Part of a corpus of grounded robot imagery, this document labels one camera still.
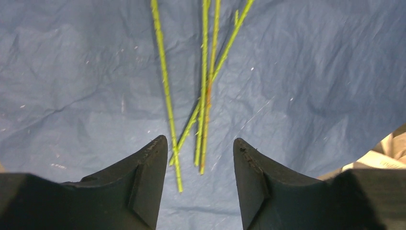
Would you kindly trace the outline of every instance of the black plastic jaw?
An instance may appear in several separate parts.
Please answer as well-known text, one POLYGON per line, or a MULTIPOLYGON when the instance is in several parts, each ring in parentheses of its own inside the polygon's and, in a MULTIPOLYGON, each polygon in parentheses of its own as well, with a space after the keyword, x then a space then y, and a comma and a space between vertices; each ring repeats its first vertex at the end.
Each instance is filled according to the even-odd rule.
POLYGON ((76 183, 0 173, 0 229, 155 229, 167 158, 159 136, 76 183))
POLYGON ((406 170, 348 170, 328 181, 234 142, 244 230, 406 229, 406 170))

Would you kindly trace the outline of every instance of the bamboo skewer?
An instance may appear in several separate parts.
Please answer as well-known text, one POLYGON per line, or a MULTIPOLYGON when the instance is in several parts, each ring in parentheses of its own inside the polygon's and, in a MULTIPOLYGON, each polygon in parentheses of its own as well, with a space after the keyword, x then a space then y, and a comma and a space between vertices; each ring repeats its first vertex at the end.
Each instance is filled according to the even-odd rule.
POLYGON ((170 134, 172 136, 172 148, 173 148, 173 155, 174 155, 174 159, 175 159, 176 179, 178 182, 178 191, 181 193, 181 192, 183 192, 183 186, 182 186, 182 178, 181 178, 181 173, 180 173, 179 153, 178 153, 179 151, 178 151, 178 146, 176 143, 175 122, 173 120, 172 102, 171 102, 171 98, 170 98, 168 71, 167 71, 165 48, 164 48, 164 42, 163 42, 164 38, 163 38, 162 30, 161 30, 161 22, 159 19, 159 10, 158 10, 157 0, 151 0, 151 11, 152 11, 152 16, 154 18, 155 35, 157 37, 159 59, 161 61, 162 83, 163 83, 164 91, 165 91, 165 100, 166 100, 166 106, 167 106, 167 111, 168 111, 170 134))
MULTIPOLYGON (((215 81, 218 73, 220 72, 221 67, 223 66, 225 60, 227 59, 227 55, 228 55, 228 53, 230 51, 230 48, 231 48, 234 40, 236 39, 236 36, 237 36, 237 34, 238 34, 238 32, 239 32, 239 30, 241 28, 241 25, 244 22, 247 14, 249 12, 249 9, 251 8, 254 1, 255 0, 248 0, 247 4, 245 5, 245 7, 244 7, 244 9, 243 9, 243 11, 241 13, 241 16, 238 17, 237 23, 235 24, 235 27, 234 27, 234 30, 233 30, 231 36, 230 36, 230 39, 228 40, 228 42, 226 44, 226 47, 224 49, 224 52, 222 53, 222 55, 220 57, 220 60, 219 60, 219 62, 217 64, 217 68, 216 68, 216 70, 215 70, 215 72, 213 74, 212 82, 215 81)), ((184 130, 184 132, 181 135, 180 139, 183 140, 183 141, 189 135, 189 132, 190 132, 190 129, 191 129, 192 125, 196 122, 196 116, 197 116, 197 113, 199 112, 201 102, 202 102, 202 99, 200 98, 197 105, 196 105, 196 107, 195 107, 195 109, 194 109, 194 111, 193 111, 192 116, 190 117, 190 119, 189 119, 189 121, 187 123, 186 129, 184 130)), ((169 165, 173 165, 173 161, 174 161, 174 156, 172 156, 172 159, 170 160, 169 165)))
POLYGON ((213 84, 213 75, 214 75, 214 65, 217 49, 217 37, 220 27, 220 4, 221 0, 215 0, 215 12, 214 12, 214 29, 213 29, 213 40, 212 40, 212 55, 210 57, 210 71, 209 79, 207 83, 207 99, 206 111, 205 111, 205 120, 204 120, 204 133, 203 133, 203 143, 202 143, 202 158, 200 159, 200 174, 204 174, 204 168, 206 163, 206 151, 207 151, 207 135, 209 132, 209 121, 210 121, 210 107, 211 105, 211 92, 213 84))
MULTIPOLYGON (((204 102, 206 100, 206 83, 207 83, 207 43, 208 43, 208 24, 209 24, 209 8, 207 6, 208 0, 202 0, 203 9, 202 9, 202 21, 203 21, 203 43, 202 43, 202 85, 201 85, 201 94, 200 100, 204 102)), ((194 165, 199 166, 200 154, 202 148, 202 135, 203 135, 203 123, 204 123, 204 112, 205 112, 206 103, 200 103, 199 108, 199 127, 196 133, 196 151, 194 156, 194 165)))

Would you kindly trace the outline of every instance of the blue tarp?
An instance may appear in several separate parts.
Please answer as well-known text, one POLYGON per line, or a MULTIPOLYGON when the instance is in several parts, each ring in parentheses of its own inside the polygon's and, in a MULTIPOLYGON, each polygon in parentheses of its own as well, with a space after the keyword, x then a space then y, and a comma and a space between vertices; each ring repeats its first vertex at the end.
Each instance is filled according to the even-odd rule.
MULTIPOLYGON (((199 94, 200 5, 159 0, 178 136, 199 94)), ((244 5, 222 0, 221 45, 244 5)), ((317 177, 406 122, 405 86, 406 1, 256 0, 214 83, 206 173, 191 135, 184 192, 168 167, 158 229, 241 229, 235 138, 317 177)), ((6 170, 78 181, 160 134, 170 138, 148 0, 0 0, 6 170)))

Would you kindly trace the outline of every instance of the wrinkled blue sheet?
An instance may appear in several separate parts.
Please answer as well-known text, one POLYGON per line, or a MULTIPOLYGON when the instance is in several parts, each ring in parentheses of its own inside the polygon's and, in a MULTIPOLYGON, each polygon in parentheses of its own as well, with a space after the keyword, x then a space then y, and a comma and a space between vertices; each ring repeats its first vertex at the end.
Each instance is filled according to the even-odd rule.
MULTIPOLYGON (((159 0, 178 135, 199 93, 200 4, 159 0)), ((244 5, 222 1, 220 44, 244 5)), ((154 41, 148 0, 0 0, 6 170, 78 181, 170 138, 154 41)), ((405 71, 404 0, 256 0, 214 83, 206 174, 191 135, 158 229, 242 228, 236 137, 312 177, 355 161, 406 122, 405 71)))

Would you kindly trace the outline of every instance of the white speck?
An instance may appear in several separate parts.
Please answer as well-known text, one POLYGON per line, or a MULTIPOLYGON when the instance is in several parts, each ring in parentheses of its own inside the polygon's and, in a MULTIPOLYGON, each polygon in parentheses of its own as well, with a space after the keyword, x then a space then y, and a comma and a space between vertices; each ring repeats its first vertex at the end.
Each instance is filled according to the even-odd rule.
POLYGON ((121 98, 121 113, 124 113, 124 94, 121 98))
POLYGON ((217 165, 217 162, 213 164, 212 169, 210 170, 211 172, 213 171, 214 167, 217 165))
POLYGON ((62 165, 59 165, 59 164, 51 164, 51 166, 58 167, 60 169, 66 169, 65 166, 62 166, 62 165))

